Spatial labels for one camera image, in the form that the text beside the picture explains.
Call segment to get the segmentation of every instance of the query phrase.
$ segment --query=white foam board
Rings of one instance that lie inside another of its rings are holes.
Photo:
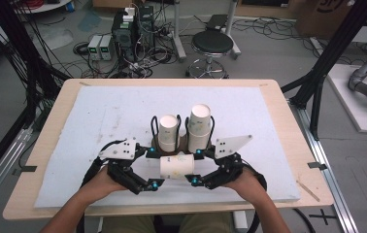
[[[60,207],[80,187],[92,160],[107,143],[135,137],[142,146],[151,141],[153,116],[189,117],[195,104],[207,104],[216,120],[212,138],[253,136],[239,154],[264,174],[274,201],[300,198],[262,94],[257,87],[137,87],[84,86],[67,118],[50,157],[35,207]],[[141,157],[133,165],[143,177],[159,178],[159,160]],[[217,169],[212,159],[195,161],[195,174]],[[192,187],[187,181],[166,180],[156,192],[120,191],[95,206],[214,203],[243,201],[233,190]]]

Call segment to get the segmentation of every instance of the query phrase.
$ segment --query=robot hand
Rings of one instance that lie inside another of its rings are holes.
[[[83,184],[90,181],[108,161],[108,176],[135,194],[141,191],[157,191],[164,179],[148,179],[145,181],[133,172],[132,163],[144,154],[156,154],[154,148],[141,147],[133,140],[113,141],[99,152],[83,178]]]
[[[215,161],[217,170],[201,177],[200,175],[185,175],[192,186],[205,186],[214,189],[226,183],[238,179],[244,167],[249,168],[258,178],[259,183],[266,190],[266,181],[263,175],[256,172],[249,164],[243,163],[241,155],[236,152],[243,145],[249,142],[252,136],[242,136],[227,139],[218,139],[216,146],[211,146],[207,150],[197,150],[194,157],[209,157]]]

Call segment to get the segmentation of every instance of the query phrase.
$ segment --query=metal rail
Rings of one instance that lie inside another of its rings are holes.
[[[0,184],[14,166],[32,135],[32,128],[21,129],[0,161]]]
[[[334,198],[334,209],[338,216],[338,220],[340,221],[341,227],[344,232],[347,233],[355,233],[358,232],[355,222],[350,214],[350,209],[345,201],[344,195],[341,192],[340,187],[335,179],[335,176],[332,172],[331,166],[329,165],[328,159],[326,157],[325,151],[320,144],[320,141],[317,140],[310,130],[310,119],[306,110],[296,108],[296,112],[299,116],[299,119],[303,126],[304,136],[308,140],[308,144],[314,154],[314,158],[320,164],[325,164],[327,169],[321,171],[325,180],[331,190],[332,196]]]

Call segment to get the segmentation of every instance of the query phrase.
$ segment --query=human hand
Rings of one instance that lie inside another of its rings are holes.
[[[233,182],[226,183],[225,187],[234,189],[242,198],[253,205],[262,201],[267,196],[265,189],[259,183],[254,173],[244,168],[242,174]]]
[[[126,188],[119,183],[114,182],[108,176],[108,167],[104,166],[101,171],[74,195],[88,205],[98,201],[114,191],[126,190]]]

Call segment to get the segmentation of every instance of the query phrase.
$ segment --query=person's arm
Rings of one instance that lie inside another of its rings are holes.
[[[107,175],[107,170],[105,166],[89,183],[79,189],[41,232],[72,233],[90,204],[108,196],[111,192],[125,190],[126,188]]]
[[[263,232],[290,232],[274,202],[249,169],[244,168],[244,172],[237,180],[225,186],[234,189],[242,198],[253,204]]]

